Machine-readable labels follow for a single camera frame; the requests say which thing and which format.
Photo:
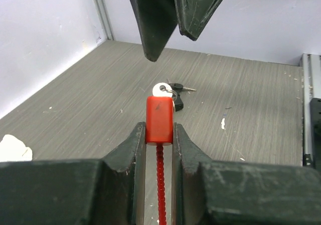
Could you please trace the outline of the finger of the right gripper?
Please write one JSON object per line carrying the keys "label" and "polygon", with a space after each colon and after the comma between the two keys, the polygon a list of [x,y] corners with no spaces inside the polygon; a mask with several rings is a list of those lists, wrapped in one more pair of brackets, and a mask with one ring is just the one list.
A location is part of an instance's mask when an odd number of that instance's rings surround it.
{"label": "finger of the right gripper", "polygon": [[129,0],[145,57],[158,60],[178,21],[175,0]]}
{"label": "finger of the right gripper", "polygon": [[175,0],[180,34],[196,41],[223,0]]}

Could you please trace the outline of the aluminium frame rail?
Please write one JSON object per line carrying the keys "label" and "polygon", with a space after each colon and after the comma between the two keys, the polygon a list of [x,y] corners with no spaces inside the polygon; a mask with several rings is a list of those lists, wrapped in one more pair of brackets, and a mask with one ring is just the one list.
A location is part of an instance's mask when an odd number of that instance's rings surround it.
{"label": "aluminium frame rail", "polygon": [[303,67],[302,88],[304,128],[304,112],[308,112],[307,108],[309,107],[312,98],[320,98],[320,55],[303,54],[300,62]]}

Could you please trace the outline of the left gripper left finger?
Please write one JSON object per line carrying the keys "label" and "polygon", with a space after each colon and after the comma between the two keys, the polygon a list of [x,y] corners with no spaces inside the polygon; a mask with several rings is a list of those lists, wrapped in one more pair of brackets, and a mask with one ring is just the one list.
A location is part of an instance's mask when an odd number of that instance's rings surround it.
{"label": "left gripper left finger", "polygon": [[145,123],[104,158],[102,214],[106,224],[143,224],[145,200]]}

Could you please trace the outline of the white crumpled cloth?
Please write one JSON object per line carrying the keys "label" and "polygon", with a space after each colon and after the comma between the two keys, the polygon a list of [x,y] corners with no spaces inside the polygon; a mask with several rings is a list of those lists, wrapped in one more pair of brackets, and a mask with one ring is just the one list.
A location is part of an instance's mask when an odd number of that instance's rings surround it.
{"label": "white crumpled cloth", "polygon": [[4,135],[0,146],[1,162],[23,162],[33,159],[32,149],[13,135]]}

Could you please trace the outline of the red cable padlock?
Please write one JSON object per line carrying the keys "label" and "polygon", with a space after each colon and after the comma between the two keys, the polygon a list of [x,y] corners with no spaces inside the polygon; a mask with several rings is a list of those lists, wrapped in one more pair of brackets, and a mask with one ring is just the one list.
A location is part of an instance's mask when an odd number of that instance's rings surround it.
{"label": "red cable padlock", "polygon": [[146,101],[146,144],[156,145],[156,176],[159,224],[166,224],[164,145],[173,143],[173,100],[149,96]]}

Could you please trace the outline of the silver keys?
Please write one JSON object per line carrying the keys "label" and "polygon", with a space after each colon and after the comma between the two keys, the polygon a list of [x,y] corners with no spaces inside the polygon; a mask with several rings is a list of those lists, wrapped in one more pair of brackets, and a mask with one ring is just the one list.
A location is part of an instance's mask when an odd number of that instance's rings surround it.
{"label": "silver keys", "polygon": [[170,97],[173,101],[176,101],[178,94],[167,83],[160,82],[154,85],[152,88],[152,95],[157,97]]}

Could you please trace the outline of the black-headed keys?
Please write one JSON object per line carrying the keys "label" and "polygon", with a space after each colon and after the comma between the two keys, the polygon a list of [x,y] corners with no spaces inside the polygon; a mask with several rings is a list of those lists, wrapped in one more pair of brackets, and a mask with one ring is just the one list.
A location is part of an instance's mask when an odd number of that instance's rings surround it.
{"label": "black-headed keys", "polygon": [[180,83],[170,82],[168,79],[167,79],[167,82],[168,82],[168,85],[172,88],[172,90],[176,93],[176,100],[174,101],[175,111],[181,111],[184,108],[184,103],[181,99],[181,93],[182,92],[190,92],[190,91],[194,92],[197,90],[185,87]]}

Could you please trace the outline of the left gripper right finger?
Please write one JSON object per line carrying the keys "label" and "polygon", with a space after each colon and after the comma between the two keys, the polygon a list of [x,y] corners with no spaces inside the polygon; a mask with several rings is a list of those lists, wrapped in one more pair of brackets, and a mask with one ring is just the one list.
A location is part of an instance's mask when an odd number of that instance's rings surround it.
{"label": "left gripper right finger", "polygon": [[212,159],[174,124],[172,146],[172,224],[206,224],[206,193],[202,163]]}

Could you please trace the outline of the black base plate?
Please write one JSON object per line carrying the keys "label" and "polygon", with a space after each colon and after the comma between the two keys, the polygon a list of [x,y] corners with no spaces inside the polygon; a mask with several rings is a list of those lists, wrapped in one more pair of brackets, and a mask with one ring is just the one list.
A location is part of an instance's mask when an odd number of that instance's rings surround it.
{"label": "black base plate", "polygon": [[312,98],[304,112],[303,166],[320,172],[320,98]]}

